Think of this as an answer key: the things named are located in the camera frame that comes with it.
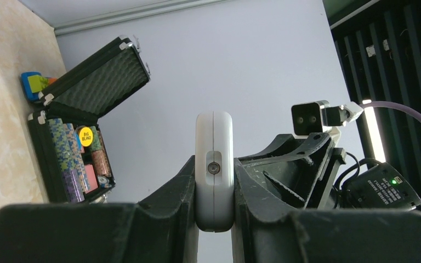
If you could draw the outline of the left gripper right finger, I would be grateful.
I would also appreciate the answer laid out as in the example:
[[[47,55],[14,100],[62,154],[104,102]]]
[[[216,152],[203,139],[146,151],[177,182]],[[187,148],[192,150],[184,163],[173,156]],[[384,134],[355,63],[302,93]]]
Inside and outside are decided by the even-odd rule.
[[[421,262],[421,212],[299,210],[234,168],[234,262]]]

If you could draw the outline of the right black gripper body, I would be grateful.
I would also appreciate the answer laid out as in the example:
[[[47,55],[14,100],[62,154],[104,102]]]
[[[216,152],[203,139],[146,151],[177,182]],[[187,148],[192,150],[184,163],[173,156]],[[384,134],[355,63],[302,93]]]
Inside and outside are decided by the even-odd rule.
[[[270,193],[297,209],[331,209],[333,184],[346,151],[327,133],[305,139],[278,134],[262,151],[238,160],[249,176]]]

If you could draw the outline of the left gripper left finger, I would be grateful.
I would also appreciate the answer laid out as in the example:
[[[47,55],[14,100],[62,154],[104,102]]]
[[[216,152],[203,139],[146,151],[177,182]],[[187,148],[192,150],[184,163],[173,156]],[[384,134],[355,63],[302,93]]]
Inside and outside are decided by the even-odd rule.
[[[196,262],[195,159],[138,203],[0,209],[0,262]]]

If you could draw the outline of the white remote control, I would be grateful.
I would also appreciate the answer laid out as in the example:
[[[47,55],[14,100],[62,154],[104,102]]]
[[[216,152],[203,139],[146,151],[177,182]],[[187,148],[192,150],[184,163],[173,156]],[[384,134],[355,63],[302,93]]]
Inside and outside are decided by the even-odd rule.
[[[201,113],[195,136],[195,219],[205,232],[226,232],[234,223],[232,118],[224,111]]]

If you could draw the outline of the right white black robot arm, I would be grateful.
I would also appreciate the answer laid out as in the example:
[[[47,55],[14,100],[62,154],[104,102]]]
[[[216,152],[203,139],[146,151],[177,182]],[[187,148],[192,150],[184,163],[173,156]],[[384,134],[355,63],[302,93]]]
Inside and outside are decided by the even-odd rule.
[[[235,162],[235,181],[261,188],[261,199],[275,198],[291,209],[402,209],[421,198],[392,165],[365,158],[343,173],[347,152],[326,133],[305,139],[277,135],[265,149]]]

